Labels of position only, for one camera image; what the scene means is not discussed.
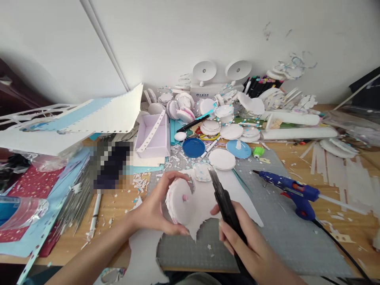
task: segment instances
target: gray cutting mat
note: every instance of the gray cutting mat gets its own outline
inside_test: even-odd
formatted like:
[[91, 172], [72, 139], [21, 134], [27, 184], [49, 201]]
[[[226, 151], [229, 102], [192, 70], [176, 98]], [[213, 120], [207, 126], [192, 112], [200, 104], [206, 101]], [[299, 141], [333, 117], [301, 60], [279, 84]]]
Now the gray cutting mat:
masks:
[[[179, 170], [179, 167], [189, 169], [197, 162], [197, 159], [188, 162], [178, 153], [176, 156], [180, 162], [171, 159], [172, 166], [165, 165], [166, 171]], [[238, 160], [235, 169], [253, 192], [248, 192], [248, 195], [264, 223], [260, 231], [269, 244], [299, 275], [353, 277], [350, 267], [333, 241], [312, 222], [299, 218], [294, 212], [293, 201], [280, 195], [280, 189], [272, 184], [266, 185], [258, 175], [249, 173], [255, 169], [289, 177], [273, 150], [266, 150], [263, 158], [269, 159], [271, 163], [260, 163], [251, 156], [251, 162], [248, 159]], [[156, 175], [159, 173], [163, 171], [151, 174], [148, 192], [156, 186]], [[157, 257], [164, 267], [182, 267], [190, 270], [198, 268], [206, 271], [238, 270], [234, 257], [219, 241], [216, 219], [209, 219], [201, 225], [196, 243], [191, 237], [163, 235], [158, 245]]]

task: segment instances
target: power cord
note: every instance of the power cord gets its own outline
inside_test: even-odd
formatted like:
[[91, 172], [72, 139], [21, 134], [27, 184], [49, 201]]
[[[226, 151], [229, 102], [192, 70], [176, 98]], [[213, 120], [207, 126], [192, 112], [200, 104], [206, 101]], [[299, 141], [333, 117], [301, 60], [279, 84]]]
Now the power cord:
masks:
[[355, 267], [359, 270], [360, 274], [366, 279], [370, 284], [373, 284], [368, 275], [364, 272], [364, 270], [359, 266], [359, 264], [353, 259], [353, 257], [344, 249], [344, 247], [323, 227], [323, 225], [318, 222], [316, 219], [312, 220], [312, 222], [320, 229], [322, 229], [335, 243], [336, 245], [344, 252], [345, 255], [351, 260], [351, 262], [355, 265]]

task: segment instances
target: fingernail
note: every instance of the fingernail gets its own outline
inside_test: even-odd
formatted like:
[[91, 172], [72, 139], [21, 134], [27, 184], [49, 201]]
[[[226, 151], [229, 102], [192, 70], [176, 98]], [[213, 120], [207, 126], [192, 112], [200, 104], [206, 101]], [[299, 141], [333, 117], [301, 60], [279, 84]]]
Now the fingernail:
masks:
[[190, 235], [188, 230], [181, 230], [180, 234], [181, 234], [181, 236], [189, 236]]

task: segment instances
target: clear plastic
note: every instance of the clear plastic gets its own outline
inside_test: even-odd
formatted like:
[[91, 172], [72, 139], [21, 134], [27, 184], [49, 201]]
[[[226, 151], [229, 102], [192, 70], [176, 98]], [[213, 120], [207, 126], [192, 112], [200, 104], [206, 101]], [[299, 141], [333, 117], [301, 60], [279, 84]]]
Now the clear plastic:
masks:
[[0, 226], [3, 230], [24, 228], [37, 222], [49, 208], [46, 199], [0, 196]]
[[37, 154], [34, 152], [23, 152], [19, 150], [10, 150], [14, 153], [21, 154], [26, 159], [30, 160], [31, 164], [37, 169], [39, 172], [51, 172], [56, 171], [58, 169], [64, 168], [69, 160], [82, 149], [83, 144], [79, 142], [66, 151], [64, 151], [59, 156], [49, 156], [45, 154]]

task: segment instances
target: blue cap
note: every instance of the blue cap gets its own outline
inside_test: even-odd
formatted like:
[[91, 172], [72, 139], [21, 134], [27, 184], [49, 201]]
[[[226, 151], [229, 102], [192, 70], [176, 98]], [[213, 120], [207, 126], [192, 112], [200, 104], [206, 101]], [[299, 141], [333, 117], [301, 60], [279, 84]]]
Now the blue cap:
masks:
[[183, 152], [190, 158], [200, 157], [205, 151], [206, 147], [203, 141], [197, 138], [190, 138], [182, 144]]

